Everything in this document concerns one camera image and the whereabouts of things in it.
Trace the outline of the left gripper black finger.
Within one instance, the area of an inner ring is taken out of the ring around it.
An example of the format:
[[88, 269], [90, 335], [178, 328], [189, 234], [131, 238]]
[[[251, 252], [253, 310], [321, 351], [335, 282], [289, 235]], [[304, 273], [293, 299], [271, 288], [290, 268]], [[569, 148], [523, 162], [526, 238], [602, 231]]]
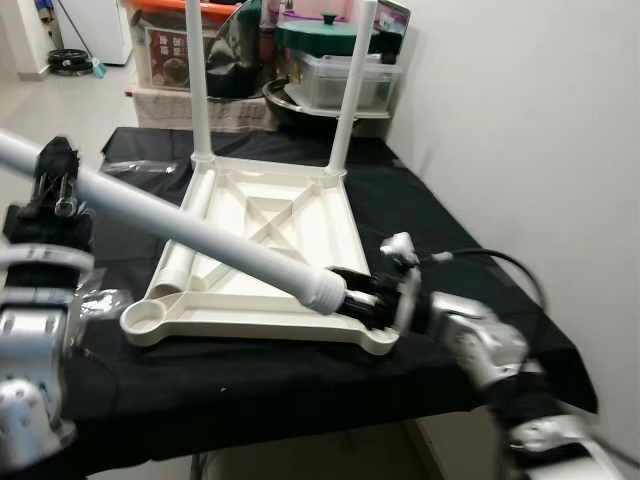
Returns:
[[35, 209], [58, 218], [77, 218], [83, 204], [76, 192], [81, 157], [67, 137], [54, 137], [38, 152]]

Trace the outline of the white plastic table top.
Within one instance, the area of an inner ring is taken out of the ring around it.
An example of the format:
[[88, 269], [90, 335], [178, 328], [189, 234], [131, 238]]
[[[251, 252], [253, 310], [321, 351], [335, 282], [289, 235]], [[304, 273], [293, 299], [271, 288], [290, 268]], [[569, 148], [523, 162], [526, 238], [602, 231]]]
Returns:
[[[343, 186], [324, 166], [214, 157], [218, 178], [205, 221], [315, 268], [369, 273]], [[387, 355], [399, 335], [351, 317], [320, 315], [292, 294], [196, 252], [186, 291], [138, 300], [119, 319], [133, 346], [170, 337], [317, 340]]]

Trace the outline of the broom with teal head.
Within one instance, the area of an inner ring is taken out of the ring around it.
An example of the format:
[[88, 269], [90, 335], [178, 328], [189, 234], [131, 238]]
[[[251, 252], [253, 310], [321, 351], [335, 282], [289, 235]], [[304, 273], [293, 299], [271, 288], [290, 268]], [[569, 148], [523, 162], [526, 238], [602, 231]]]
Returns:
[[74, 20], [73, 15], [70, 14], [69, 10], [67, 9], [67, 6], [65, 6], [65, 4], [63, 3], [63, 0], [54, 0], [54, 1], [55, 1], [55, 4], [59, 6], [61, 10], [61, 14], [63, 14], [64, 17], [67, 18], [68, 23], [70, 24], [70, 26], [72, 26], [73, 31], [76, 32], [77, 40], [79, 41], [79, 44], [81, 44], [84, 52], [86, 52], [88, 63], [90, 63], [91, 65], [92, 73], [95, 74], [96, 78], [100, 78], [100, 79], [104, 78], [106, 74], [105, 65], [102, 64], [101, 61], [97, 59], [95, 55], [93, 55], [91, 46], [90, 44], [88, 44], [86, 38], [84, 38], [84, 36], [82, 35], [81, 29], [79, 29], [79, 27], [77, 26], [76, 20]]

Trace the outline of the patterned beige cloth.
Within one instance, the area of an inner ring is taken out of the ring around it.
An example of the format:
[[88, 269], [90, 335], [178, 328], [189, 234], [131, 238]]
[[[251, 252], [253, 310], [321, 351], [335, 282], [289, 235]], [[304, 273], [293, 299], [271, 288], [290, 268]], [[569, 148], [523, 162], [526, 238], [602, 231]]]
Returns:
[[[152, 90], [131, 86], [125, 96], [133, 102], [137, 127], [189, 131], [192, 128], [191, 95], [184, 90]], [[242, 133], [276, 131], [278, 119], [266, 101], [257, 99], [210, 99], [207, 114], [211, 131]]]

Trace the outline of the black tablecloth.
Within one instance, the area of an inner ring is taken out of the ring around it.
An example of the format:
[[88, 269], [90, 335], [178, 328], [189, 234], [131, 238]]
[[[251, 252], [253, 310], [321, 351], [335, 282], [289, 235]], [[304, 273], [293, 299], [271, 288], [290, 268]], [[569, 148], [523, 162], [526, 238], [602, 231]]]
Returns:
[[[278, 133], [214, 134], [212, 140], [215, 154], [320, 168], [329, 154], [325, 143]], [[104, 166], [168, 160], [175, 172], [102, 175], [100, 166], [82, 166], [77, 180], [99, 174], [175, 207], [195, 174], [192, 150], [187, 131], [116, 128], [102, 148]], [[365, 255], [374, 256], [376, 244], [394, 230], [407, 230], [428, 247], [479, 247], [384, 141], [353, 142], [346, 168]], [[106, 287], [141, 294], [168, 238], [105, 207], [91, 209], [97, 214], [93, 253], [106, 270]], [[554, 396], [600, 412], [579, 348], [494, 262], [454, 262], [425, 276], [424, 289], [489, 303], [522, 333], [540, 337], [530, 364], [536, 358], [550, 370]], [[471, 410], [485, 399], [429, 335], [410, 333], [389, 355], [375, 356], [357, 346], [296, 340], [174, 338], [133, 347], [119, 326], [104, 324], [88, 325], [84, 338], [97, 358], [74, 355], [65, 364], [70, 398], [63, 411], [77, 426], [76, 439], [50, 460], [0, 480], [81, 480], [233, 445]]]

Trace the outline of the white appliance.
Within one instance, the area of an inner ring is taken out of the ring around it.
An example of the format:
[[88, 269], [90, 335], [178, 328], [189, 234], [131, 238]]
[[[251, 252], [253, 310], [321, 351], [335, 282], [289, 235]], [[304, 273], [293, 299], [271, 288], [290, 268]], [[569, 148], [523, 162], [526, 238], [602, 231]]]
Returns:
[[109, 67], [125, 67], [133, 44], [123, 0], [54, 0], [64, 49], [90, 52]]

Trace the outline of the storage box with orange lid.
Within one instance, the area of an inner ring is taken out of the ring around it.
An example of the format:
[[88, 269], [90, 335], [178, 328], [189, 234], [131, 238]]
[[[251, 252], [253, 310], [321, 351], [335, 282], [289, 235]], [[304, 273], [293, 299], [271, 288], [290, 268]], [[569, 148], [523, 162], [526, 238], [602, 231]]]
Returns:
[[[198, 0], [205, 54], [244, 0]], [[140, 83], [159, 90], [188, 90], [186, 0], [124, 0]]]

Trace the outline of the black wok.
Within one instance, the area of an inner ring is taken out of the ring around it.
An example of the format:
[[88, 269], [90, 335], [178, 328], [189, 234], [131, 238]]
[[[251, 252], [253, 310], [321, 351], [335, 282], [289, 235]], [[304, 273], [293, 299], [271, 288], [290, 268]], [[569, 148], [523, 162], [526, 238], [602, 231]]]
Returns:
[[[262, 99], [275, 119], [276, 129], [294, 136], [329, 138], [337, 133], [338, 116], [305, 113], [300, 105], [285, 92], [285, 79], [273, 79], [261, 88]], [[356, 118], [352, 133], [356, 137], [383, 137], [389, 127], [389, 119]]]

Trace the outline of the clear plastic container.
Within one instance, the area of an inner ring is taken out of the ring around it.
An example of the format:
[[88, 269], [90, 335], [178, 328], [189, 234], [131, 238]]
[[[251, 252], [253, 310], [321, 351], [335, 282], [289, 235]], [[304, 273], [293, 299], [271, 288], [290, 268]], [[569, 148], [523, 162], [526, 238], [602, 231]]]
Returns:
[[[352, 58], [326, 55], [317, 56], [298, 50], [289, 51], [291, 64], [285, 92], [303, 108], [338, 111], [346, 99], [347, 79]], [[358, 92], [358, 113], [384, 113], [390, 96], [402, 77], [403, 68], [385, 64], [381, 54], [366, 56], [364, 77]]]

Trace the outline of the black shiny bag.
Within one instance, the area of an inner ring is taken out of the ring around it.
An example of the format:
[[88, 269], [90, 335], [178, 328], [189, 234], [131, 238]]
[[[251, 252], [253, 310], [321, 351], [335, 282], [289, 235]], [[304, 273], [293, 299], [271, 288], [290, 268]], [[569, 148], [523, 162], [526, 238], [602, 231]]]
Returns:
[[259, 91], [262, 0], [246, 0], [229, 15], [206, 51], [207, 95], [251, 99]]

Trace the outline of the green pot lid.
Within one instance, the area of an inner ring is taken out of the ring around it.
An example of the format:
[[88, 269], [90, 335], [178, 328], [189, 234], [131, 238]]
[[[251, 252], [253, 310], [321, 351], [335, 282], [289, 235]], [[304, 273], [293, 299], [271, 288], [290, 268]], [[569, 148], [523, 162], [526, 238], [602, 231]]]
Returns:
[[[371, 54], [399, 51], [402, 45], [399, 33], [385, 32], [374, 20], [369, 24], [367, 51]], [[357, 35], [357, 24], [337, 20], [329, 23], [325, 20], [284, 20], [276, 26], [276, 41], [280, 46], [314, 56], [349, 56], [355, 50]]]

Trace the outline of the dark framed picture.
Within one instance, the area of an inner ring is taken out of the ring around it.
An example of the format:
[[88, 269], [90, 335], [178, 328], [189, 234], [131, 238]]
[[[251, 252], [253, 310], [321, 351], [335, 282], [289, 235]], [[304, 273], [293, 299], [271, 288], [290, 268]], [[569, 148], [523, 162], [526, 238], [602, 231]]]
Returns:
[[374, 22], [370, 52], [378, 54], [398, 55], [407, 35], [411, 10], [399, 0], [378, 0]]

